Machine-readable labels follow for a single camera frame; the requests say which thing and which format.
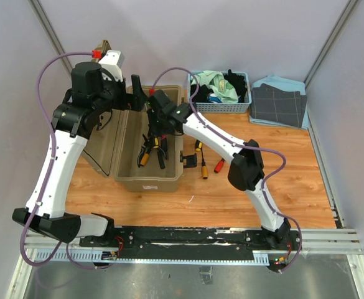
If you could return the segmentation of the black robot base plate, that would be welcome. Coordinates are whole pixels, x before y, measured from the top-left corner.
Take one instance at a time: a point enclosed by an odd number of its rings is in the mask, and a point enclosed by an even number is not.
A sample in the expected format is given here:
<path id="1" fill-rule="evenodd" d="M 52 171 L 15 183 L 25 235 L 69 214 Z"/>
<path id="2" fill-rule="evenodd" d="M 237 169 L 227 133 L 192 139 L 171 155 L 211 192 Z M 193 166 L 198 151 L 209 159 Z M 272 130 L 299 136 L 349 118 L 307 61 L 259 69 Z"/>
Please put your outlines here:
<path id="1" fill-rule="evenodd" d="M 128 260 L 170 262 L 249 261 L 255 250 L 281 252 L 298 248 L 299 233 L 291 230 L 275 241 L 263 229 L 231 227 L 118 226 L 108 237 L 80 239 L 80 247 L 115 248 L 123 243 L 121 257 Z"/>

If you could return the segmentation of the black yellow long screwdriver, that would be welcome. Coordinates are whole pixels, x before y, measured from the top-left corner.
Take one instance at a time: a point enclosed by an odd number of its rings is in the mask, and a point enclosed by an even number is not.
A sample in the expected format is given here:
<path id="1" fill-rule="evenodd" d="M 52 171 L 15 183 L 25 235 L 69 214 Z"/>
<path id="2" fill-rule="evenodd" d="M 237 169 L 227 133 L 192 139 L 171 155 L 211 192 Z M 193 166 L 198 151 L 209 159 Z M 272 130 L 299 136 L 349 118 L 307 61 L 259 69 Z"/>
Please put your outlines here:
<path id="1" fill-rule="evenodd" d="M 202 142 L 201 141 L 196 140 L 196 142 L 195 142 L 195 150 L 196 150 L 196 152 L 201 152 L 201 150 L 202 150 Z"/>

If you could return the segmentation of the black handled claw hammer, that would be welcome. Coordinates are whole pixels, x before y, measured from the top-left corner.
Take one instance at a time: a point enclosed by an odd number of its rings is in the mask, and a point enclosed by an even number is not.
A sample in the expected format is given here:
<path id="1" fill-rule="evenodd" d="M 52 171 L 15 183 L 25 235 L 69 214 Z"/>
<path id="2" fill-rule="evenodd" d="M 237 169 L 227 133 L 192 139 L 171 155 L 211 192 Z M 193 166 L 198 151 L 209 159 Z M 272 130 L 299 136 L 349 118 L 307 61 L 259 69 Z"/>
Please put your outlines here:
<path id="1" fill-rule="evenodd" d="M 158 158 L 158 162 L 159 162 L 159 167 L 161 169 L 165 169 L 166 168 L 165 162 L 164 162 L 165 152 L 160 146 L 157 147 L 157 158 Z"/>

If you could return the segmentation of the tan plastic tool box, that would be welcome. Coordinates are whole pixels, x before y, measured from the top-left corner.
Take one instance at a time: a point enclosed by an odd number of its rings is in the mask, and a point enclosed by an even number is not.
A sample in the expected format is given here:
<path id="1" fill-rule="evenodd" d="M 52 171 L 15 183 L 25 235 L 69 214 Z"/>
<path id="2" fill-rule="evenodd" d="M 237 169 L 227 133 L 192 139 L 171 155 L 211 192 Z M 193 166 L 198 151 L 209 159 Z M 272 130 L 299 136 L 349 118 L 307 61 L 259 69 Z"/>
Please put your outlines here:
<path id="1" fill-rule="evenodd" d="M 145 166 L 138 166 L 143 134 L 149 129 L 146 112 L 115 110 L 104 129 L 94 130 L 82 152 L 82 158 L 100 175 L 121 183 L 130 192 L 175 192 L 183 173 L 180 156 L 182 136 L 167 136 L 165 168 L 159 166 L 152 152 Z"/>

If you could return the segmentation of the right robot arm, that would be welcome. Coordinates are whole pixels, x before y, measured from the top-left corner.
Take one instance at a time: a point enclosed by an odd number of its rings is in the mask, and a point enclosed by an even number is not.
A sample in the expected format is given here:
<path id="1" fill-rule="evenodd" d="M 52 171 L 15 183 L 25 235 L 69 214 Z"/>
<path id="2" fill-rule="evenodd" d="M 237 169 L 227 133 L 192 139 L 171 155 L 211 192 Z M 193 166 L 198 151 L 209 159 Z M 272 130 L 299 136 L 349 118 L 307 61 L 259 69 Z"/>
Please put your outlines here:
<path id="1" fill-rule="evenodd" d="M 261 153 L 269 149 L 259 147 L 255 140 L 236 138 L 215 126 L 188 104 L 176 105 L 163 90 L 150 90 L 148 105 L 160 135 L 183 133 L 201 141 L 230 165 L 229 183 L 243 191 L 259 215 L 264 241 L 271 249 L 279 249 L 287 241 L 291 225 L 278 209 L 265 180 Z"/>

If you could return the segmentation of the red handled screwdriver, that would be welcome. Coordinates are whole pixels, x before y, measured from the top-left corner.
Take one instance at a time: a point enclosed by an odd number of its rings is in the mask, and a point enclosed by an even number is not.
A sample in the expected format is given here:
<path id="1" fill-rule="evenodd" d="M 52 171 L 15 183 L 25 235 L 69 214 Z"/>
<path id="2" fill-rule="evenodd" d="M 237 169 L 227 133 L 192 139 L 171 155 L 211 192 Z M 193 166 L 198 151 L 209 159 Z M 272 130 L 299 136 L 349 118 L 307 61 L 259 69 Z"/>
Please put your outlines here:
<path id="1" fill-rule="evenodd" d="M 214 173 L 219 173 L 222 170 L 224 164 L 225 164 L 225 160 L 222 158 L 221 160 L 219 160 L 217 165 L 214 167 Z"/>

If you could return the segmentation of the orange handled screwdriver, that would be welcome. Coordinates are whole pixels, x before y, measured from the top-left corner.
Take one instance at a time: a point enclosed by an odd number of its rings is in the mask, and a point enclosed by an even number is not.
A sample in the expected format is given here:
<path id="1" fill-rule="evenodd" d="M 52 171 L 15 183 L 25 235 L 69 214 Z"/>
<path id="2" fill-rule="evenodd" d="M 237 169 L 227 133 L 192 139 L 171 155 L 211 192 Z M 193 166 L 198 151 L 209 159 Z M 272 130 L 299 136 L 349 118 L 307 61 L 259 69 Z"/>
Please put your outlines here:
<path id="1" fill-rule="evenodd" d="M 205 158 L 204 158 L 204 154 L 203 154 L 203 150 L 201 150 L 201 157 L 202 157 L 202 162 L 201 162 L 201 174 L 202 174 L 202 178 L 203 179 L 208 179 L 208 169 L 207 169 L 207 165 L 205 162 Z"/>
<path id="2" fill-rule="evenodd" d="M 151 147 L 142 147 L 141 148 L 141 152 L 139 153 L 139 156 L 138 156 L 138 166 L 139 167 L 143 167 L 147 164 L 149 157 L 150 157 L 151 150 L 152 150 Z"/>

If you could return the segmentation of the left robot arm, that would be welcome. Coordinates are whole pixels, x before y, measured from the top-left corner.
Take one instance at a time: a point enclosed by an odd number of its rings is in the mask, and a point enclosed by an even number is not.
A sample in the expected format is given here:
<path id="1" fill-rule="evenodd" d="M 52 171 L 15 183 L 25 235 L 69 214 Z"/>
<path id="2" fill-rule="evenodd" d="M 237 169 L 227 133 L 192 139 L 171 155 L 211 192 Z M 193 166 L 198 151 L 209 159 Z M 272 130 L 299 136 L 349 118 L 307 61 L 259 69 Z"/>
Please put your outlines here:
<path id="1" fill-rule="evenodd" d="M 65 211 L 67 192 L 77 161 L 100 117 L 113 110 L 142 110 L 147 96 L 140 78 L 132 75 L 133 93 L 123 79 L 103 62 L 81 62 L 71 72 L 72 86 L 54 110 L 49 148 L 37 185 L 25 207 L 12 214 L 25 230 L 70 243 L 77 237 L 94 236 L 102 246 L 116 238 L 114 220 L 99 214 L 81 216 Z"/>

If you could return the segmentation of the black grey handled pliers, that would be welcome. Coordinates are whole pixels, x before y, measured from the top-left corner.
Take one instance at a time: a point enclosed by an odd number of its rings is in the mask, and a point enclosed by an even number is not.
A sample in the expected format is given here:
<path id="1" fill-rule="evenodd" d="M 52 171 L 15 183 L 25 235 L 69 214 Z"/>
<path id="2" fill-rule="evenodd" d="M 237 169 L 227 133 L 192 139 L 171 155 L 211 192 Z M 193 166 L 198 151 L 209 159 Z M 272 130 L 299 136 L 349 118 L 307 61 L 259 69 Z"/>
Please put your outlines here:
<path id="1" fill-rule="evenodd" d="M 142 137 L 144 138 L 144 143 L 141 146 L 141 150 L 138 154 L 138 158 L 137 158 L 137 165 L 138 167 L 143 167 L 147 164 L 151 150 L 152 150 L 152 144 L 150 139 L 145 136 L 142 135 Z"/>

